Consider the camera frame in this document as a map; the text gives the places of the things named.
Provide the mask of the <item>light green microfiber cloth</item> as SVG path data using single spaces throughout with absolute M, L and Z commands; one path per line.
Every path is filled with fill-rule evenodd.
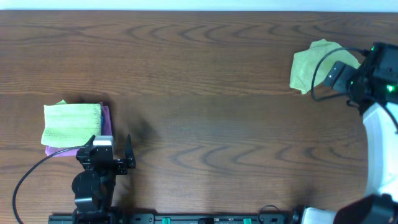
M 308 93 L 311 89 L 313 74 L 319 61 L 328 52 L 337 48 L 341 48 L 341 45 L 322 39 L 312 42 L 309 49 L 295 53 L 290 73 L 289 87 L 301 91 L 303 95 Z M 339 50 L 332 53 L 324 59 L 318 68 L 314 86 L 324 81 L 328 72 L 337 61 L 341 61 L 354 68 L 360 66 L 358 60 L 347 50 Z

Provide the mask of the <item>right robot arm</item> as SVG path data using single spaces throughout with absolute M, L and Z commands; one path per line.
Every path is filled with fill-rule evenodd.
M 397 223 L 397 46 L 375 42 L 357 49 L 358 68 L 336 61 L 323 84 L 346 96 L 363 117 L 368 140 L 368 179 L 364 198 L 337 212 L 305 207 L 292 223 Z

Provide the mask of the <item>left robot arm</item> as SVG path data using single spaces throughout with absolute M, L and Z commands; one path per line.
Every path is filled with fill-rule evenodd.
M 112 201 L 116 177 L 136 167 L 131 137 L 126 138 L 124 159 L 115 159 L 113 149 L 112 136 L 93 135 L 77 151 L 76 159 L 84 171 L 72 182 L 76 205 L 73 223 L 119 223 L 123 220 Z

